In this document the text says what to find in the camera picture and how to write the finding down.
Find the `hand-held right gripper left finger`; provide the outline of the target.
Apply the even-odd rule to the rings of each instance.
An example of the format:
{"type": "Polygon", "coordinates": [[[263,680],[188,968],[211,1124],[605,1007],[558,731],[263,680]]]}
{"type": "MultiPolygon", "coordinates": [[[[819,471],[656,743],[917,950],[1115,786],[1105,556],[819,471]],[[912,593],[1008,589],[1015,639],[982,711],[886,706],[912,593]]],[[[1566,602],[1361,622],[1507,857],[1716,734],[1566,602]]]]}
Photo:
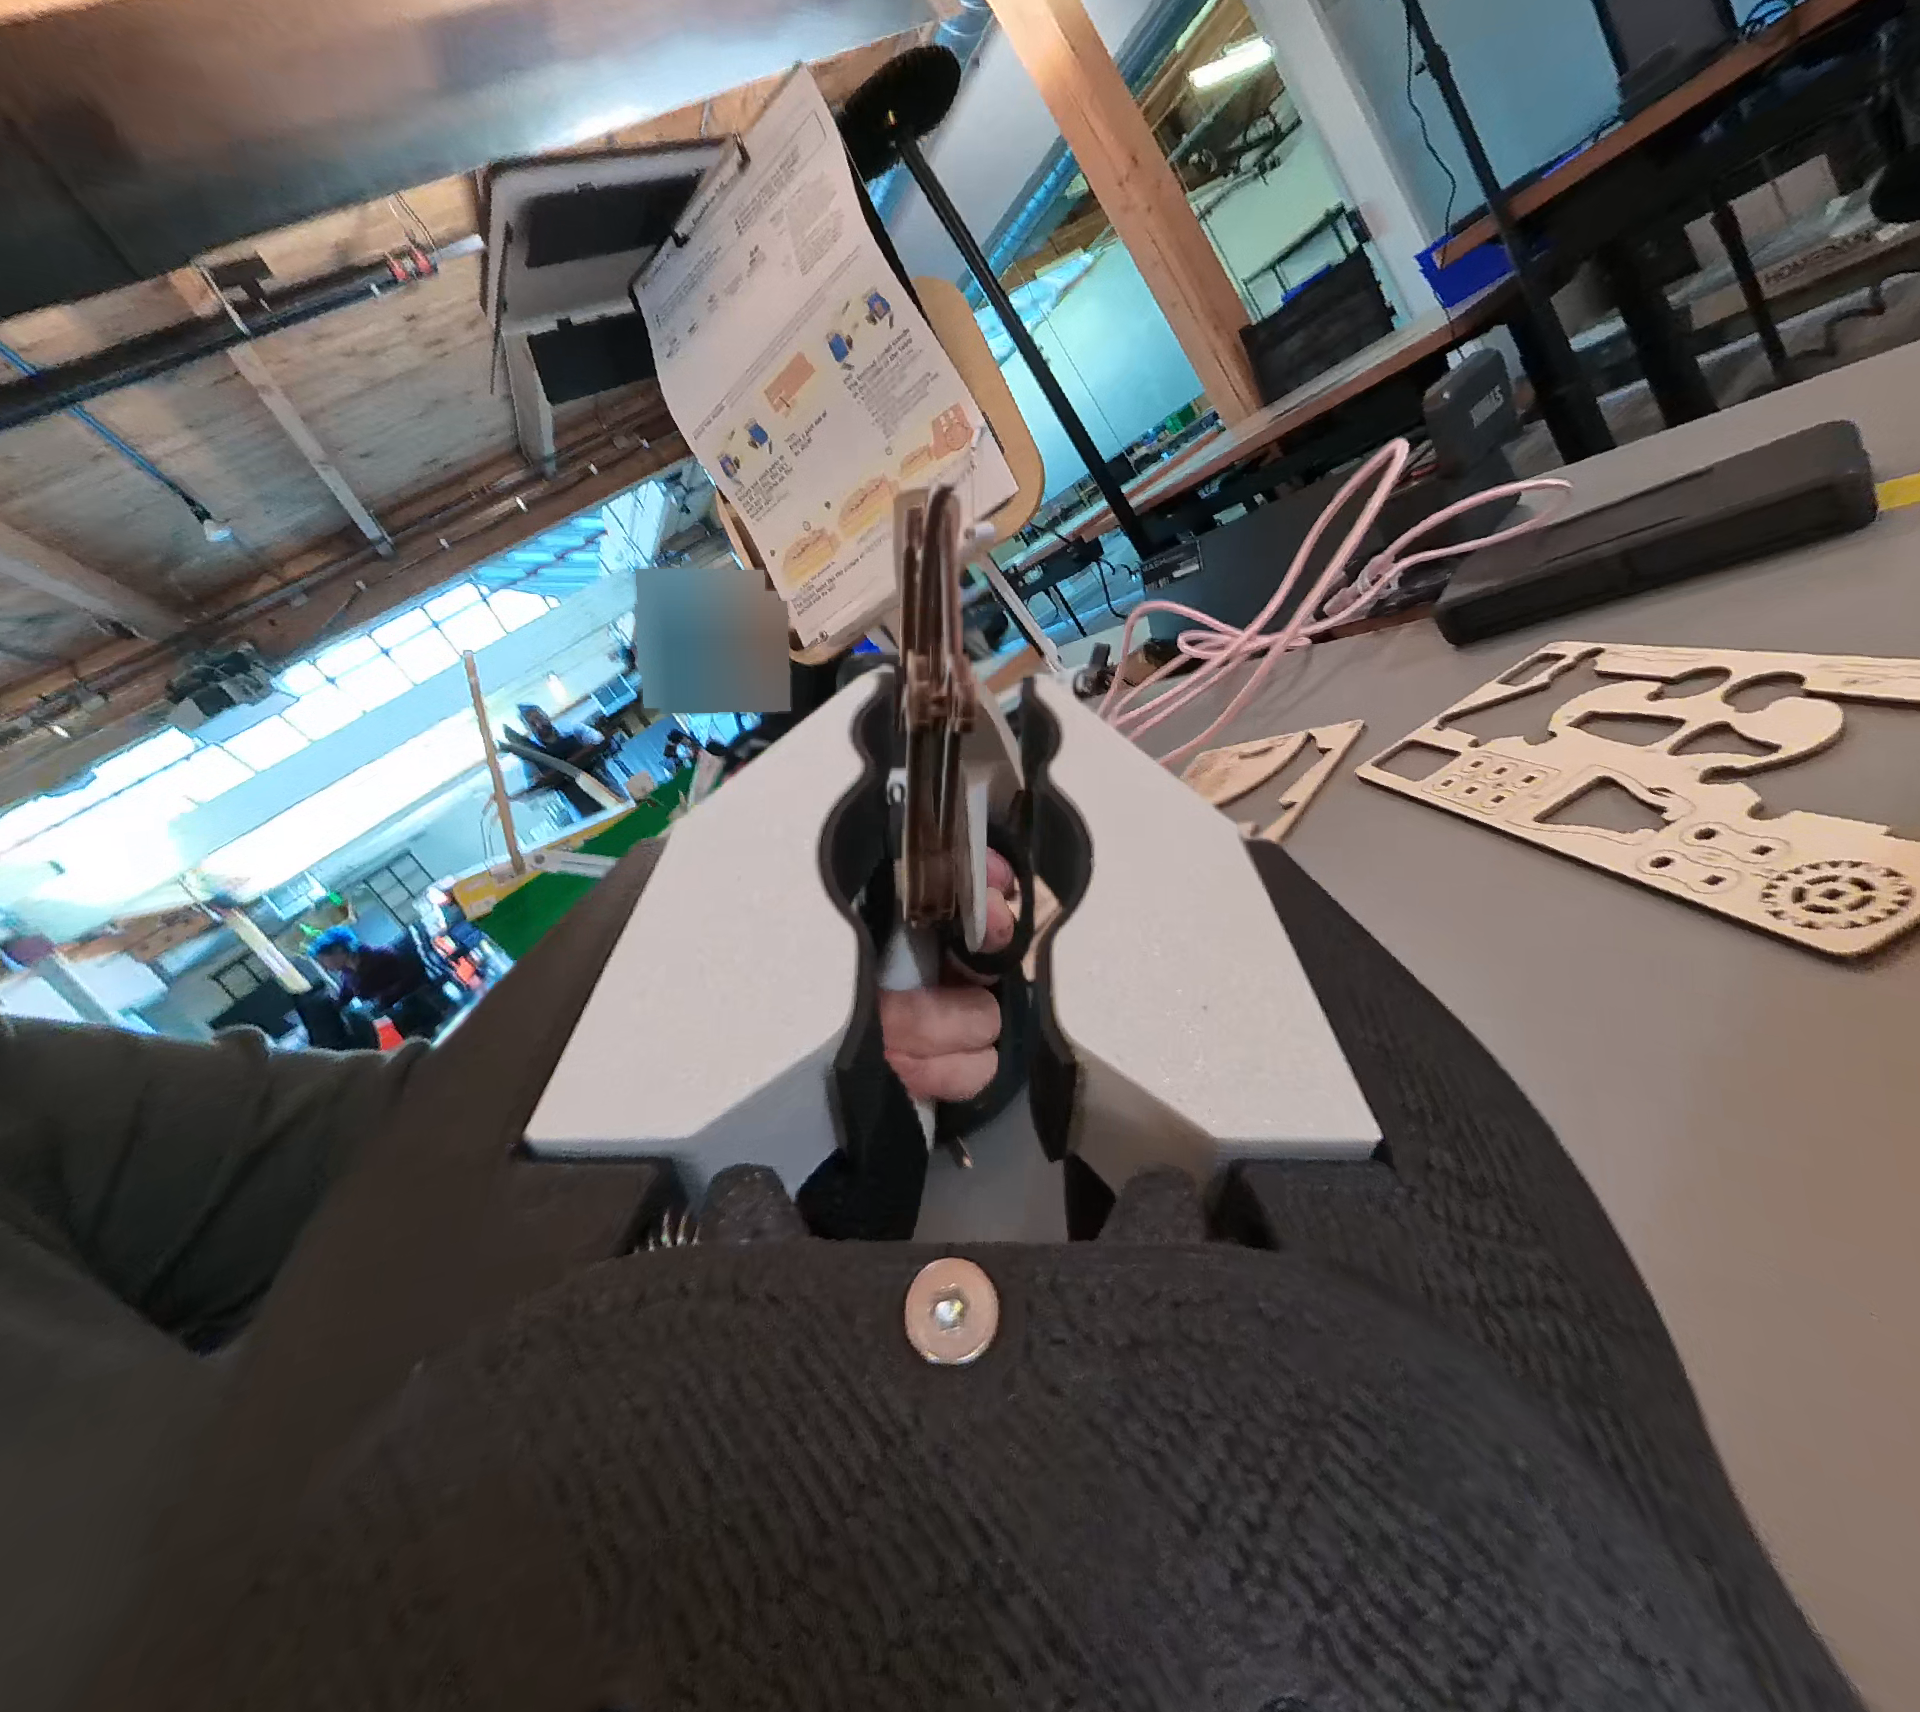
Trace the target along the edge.
{"type": "Polygon", "coordinates": [[[890,670],[868,670],[665,837],[524,1128],[552,1163],[752,1166],[843,1144],[835,1066],[872,993],[857,905],[890,853],[890,670]]]}

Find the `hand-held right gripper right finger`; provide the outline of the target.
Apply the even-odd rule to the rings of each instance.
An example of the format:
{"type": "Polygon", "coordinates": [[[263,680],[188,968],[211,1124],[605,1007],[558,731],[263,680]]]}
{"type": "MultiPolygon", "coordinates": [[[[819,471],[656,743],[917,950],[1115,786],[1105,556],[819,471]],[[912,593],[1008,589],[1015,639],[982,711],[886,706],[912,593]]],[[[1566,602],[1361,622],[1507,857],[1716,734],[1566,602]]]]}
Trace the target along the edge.
{"type": "Polygon", "coordinates": [[[1096,1176],[1367,1163],[1381,1135],[1236,824],[1057,678],[1022,693],[1044,1154],[1096,1176]]]}

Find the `wooden model assembly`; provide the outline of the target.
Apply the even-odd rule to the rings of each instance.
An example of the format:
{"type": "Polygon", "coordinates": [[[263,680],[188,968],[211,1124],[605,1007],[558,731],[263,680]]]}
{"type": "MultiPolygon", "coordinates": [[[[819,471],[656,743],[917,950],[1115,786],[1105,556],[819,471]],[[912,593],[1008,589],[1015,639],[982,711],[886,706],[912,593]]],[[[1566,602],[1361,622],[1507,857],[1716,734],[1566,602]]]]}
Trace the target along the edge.
{"type": "Polygon", "coordinates": [[[902,495],[897,536],[897,839],[894,878],[905,919],[930,925],[953,911],[957,820],[967,783],[965,743],[977,693],[963,653],[957,593],[965,535],[950,484],[902,495]]]}

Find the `person's left forearm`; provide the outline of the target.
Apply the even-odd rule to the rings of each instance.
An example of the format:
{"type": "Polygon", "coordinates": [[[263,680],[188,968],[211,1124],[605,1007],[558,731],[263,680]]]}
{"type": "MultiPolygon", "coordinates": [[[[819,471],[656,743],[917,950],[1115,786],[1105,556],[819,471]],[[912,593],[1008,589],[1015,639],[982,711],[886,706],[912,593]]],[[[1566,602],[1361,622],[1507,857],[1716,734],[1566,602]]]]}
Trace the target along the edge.
{"type": "Polygon", "coordinates": [[[4,1019],[5,1291],[36,1263],[190,1354],[219,1351],[431,1056],[4,1019]]]}

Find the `person's left hand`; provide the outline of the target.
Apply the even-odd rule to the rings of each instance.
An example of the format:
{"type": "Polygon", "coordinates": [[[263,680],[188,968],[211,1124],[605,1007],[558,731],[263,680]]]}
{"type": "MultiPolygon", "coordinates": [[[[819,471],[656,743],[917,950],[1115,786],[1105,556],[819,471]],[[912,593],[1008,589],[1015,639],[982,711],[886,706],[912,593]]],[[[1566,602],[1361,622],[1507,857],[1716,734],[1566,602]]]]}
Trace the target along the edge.
{"type": "Polygon", "coordinates": [[[930,984],[881,984],[880,1047],[908,1097],[959,1109],[988,1099],[1012,1038],[1005,973],[943,958],[930,984]]]}

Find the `wooden sheet with curved cutouts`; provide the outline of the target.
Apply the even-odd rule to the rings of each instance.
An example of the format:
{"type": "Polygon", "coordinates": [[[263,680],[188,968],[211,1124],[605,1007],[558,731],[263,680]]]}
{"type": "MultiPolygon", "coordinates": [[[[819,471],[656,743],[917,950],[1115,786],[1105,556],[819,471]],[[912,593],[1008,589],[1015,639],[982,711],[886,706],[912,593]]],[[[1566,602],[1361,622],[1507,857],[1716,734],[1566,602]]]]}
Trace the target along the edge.
{"type": "Polygon", "coordinates": [[[1270,820],[1236,819],[1233,828],[1244,843],[1281,845],[1340,772],[1363,732],[1363,721],[1345,718],[1213,746],[1190,760],[1181,783],[1226,816],[1244,800],[1276,788],[1270,820]]]}

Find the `wooden sheet with gear cutouts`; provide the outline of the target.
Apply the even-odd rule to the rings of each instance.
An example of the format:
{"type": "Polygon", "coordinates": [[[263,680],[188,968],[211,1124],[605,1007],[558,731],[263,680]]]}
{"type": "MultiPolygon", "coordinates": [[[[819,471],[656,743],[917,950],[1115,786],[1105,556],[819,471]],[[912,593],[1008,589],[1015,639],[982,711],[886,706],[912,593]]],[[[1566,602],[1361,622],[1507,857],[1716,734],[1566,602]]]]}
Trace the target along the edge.
{"type": "Polygon", "coordinates": [[[1911,658],[1551,641],[1356,767],[1363,786],[1829,961],[1915,935],[1914,830],[1764,806],[1911,658]]]}

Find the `printed instruction sheet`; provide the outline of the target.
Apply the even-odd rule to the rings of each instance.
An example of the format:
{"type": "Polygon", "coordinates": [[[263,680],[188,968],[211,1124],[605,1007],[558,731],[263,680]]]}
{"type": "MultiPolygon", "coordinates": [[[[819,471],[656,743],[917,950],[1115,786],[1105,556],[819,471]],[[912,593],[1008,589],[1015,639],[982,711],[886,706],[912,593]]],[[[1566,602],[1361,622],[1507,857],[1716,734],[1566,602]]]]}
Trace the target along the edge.
{"type": "Polygon", "coordinates": [[[804,649],[894,598],[895,501],[1015,497],[985,411],[888,260],[811,73],[779,80],[635,277],[656,381],[804,649]]]}

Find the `black pole with round disc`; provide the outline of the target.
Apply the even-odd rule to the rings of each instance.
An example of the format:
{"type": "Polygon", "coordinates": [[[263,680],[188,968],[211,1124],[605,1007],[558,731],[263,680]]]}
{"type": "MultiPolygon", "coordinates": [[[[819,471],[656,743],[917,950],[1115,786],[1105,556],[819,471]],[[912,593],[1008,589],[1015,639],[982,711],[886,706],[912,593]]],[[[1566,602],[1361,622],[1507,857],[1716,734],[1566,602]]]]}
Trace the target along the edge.
{"type": "Polygon", "coordinates": [[[980,286],[1015,354],[1036,381],[1044,402],[1059,421],[1100,501],[1131,547],[1138,567],[1145,568],[1165,551],[1164,535],[1154,530],[1127,501],[1120,476],[1101,457],[1079,411],[1070,402],[1031,331],[1017,315],[1012,294],[998,280],[985,251],[926,156],[923,141],[945,120],[959,85],[961,62],[951,48],[913,44],[888,59],[843,101],[835,117],[839,139],[863,183],[904,169],[921,193],[935,223],[959,253],[971,282],[980,286]]]}

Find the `long black case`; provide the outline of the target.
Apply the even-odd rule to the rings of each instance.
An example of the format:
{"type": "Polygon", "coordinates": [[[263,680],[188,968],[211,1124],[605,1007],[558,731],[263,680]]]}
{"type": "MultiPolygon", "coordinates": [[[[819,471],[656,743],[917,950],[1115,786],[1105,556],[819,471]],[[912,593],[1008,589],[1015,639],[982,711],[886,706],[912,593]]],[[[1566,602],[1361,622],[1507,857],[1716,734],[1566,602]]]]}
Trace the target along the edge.
{"type": "Polygon", "coordinates": [[[1811,548],[1878,519],[1860,426],[1825,421],[1650,483],[1579,487],[1545,525],[1503,533],[1438,598],[1438,634],[1461,649],[1548,621],[1811,548]]]}

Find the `white box with dark panels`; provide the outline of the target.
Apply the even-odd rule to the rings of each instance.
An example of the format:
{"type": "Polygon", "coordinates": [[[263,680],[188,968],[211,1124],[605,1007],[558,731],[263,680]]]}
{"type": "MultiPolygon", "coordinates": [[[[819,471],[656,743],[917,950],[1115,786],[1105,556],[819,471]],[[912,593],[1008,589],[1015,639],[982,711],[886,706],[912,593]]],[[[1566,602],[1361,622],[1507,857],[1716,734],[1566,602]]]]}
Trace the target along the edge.
{"type": "Polygon", "coordinates": [[[482,176],[482,308],[516,447],[560,472],[558,413],[656,378],[639,277],[685,232],[733,141],[521,156],[482,176]]]}

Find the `blue bin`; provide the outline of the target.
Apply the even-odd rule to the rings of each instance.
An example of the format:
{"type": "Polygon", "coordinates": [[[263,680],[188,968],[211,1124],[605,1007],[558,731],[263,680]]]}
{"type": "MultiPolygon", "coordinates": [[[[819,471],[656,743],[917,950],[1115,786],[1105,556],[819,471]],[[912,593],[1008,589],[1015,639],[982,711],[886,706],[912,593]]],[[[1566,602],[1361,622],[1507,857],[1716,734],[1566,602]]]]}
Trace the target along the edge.
{"type": "Polygon", "coordinates": [[[1416,266],[1434,303],[1447,312],[1472,305],[1503,284],[1514,273],[1499,237],[1485,239],[1476,247],[1459,247],[1449,237],[1436,239],[1416,255],[1416,266]]]}

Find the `black ceiling pipe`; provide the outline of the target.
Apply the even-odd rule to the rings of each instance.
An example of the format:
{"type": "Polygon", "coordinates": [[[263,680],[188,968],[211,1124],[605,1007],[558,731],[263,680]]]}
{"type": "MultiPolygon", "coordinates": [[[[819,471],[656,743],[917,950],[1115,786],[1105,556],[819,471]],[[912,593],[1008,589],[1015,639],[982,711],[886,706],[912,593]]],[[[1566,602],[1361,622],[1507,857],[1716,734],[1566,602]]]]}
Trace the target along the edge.
{"type": "Polygon", "coordinates": [[[192,319],[139,333],[112,346],[36,366],[2,385],[2,430],[11,433],[44,419],[78,411],[108,394],[177,375],[190,364],[263,341],[338,311],[384,300],[436,278],[457,258],[482,253],[473,235],[457,237],[438,251],[407,247],[355,266],[280,284],[237,315],[192,319]]]}

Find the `black tripod stand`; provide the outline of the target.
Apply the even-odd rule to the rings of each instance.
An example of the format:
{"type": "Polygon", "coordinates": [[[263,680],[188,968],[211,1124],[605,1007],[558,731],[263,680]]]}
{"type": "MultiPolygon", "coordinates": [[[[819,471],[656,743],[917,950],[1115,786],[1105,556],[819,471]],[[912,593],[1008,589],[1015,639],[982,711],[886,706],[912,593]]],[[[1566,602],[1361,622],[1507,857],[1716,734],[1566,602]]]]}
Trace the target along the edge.
{"type": "Polygon", "coordinates": [[[1564,460],[1583,460],[1609,453],[1616,449],[1609,424],[1571,350],[1571,341],[1554,308],[1548,284],[1533,265],[1532,248],[1479,139],[1454,76],[1452,60],[1438,40],[1423,4],[1419,0],[1397,0],[1397,4],[1405,38],[1431,79],[1467,175],[1482,195],[1485,216],[1491,220],[1498,242],[1505,253],[1510,280],[1517,290],[1517,311],[1507,320],[1507,328],[1551,445],[1564,460]]]}

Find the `wooden top desk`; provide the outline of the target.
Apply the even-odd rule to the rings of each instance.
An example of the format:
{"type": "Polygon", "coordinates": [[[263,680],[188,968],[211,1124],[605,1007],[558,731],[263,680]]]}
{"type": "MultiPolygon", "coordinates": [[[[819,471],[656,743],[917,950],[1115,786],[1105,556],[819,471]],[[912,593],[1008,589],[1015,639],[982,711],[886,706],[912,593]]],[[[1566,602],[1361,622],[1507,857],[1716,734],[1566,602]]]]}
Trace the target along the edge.
{"type": "Polygon", "coordinates": [[[1716,411],[1648,260],[1650,239],[1690,219],[1711,223],[1772,375],[1794,378],[1731,202],[1747,179],[1837,120],[1871,118],[1887,139],[1892,95],[1911,69],[1915,0],[1801,0],[1570,160],[1520,188],[1491,188],[1436,242],[1438,265],[1489,240],[1505,251],[1520,284],[1507,328],[1560,459],[1616,445],[1551,308],[1586,265],[1601,274],[1664,426],[1716,411]]]}

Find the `black laptop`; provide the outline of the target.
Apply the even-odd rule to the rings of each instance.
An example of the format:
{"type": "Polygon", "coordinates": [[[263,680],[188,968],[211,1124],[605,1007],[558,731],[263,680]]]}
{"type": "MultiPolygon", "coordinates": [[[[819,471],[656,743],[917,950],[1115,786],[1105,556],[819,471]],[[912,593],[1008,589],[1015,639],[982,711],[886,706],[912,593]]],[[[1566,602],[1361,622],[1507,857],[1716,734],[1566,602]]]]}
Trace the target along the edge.
{"type": "Polygon", "coordinates": [[[1731,0],[1590,0],[1619,124],[1695,79],[1739,38],[1731,0]]]}

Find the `wooden post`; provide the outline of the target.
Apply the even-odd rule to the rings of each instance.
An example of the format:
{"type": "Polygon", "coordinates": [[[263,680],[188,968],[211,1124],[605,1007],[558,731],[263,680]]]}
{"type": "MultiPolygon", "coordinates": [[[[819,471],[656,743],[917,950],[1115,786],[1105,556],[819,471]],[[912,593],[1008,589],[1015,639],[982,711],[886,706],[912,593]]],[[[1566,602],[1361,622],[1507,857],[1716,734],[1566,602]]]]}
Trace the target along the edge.
{"type": "Polygon", "coordinates": [[[1236,422],[1260,409],[1238,288],[1081,0],[985,0],[1185,354],[1236,422]]]}

